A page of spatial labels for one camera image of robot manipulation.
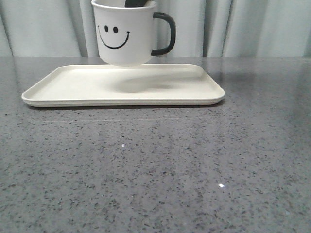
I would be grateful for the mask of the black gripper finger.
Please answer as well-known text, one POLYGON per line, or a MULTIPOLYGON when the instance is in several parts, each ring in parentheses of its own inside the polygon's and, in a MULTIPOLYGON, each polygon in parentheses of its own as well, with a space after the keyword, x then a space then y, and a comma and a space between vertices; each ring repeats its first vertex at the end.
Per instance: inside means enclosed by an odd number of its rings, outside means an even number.
POLYGON ((148 0, 126 0, 124 7, 144 7, 148 0))

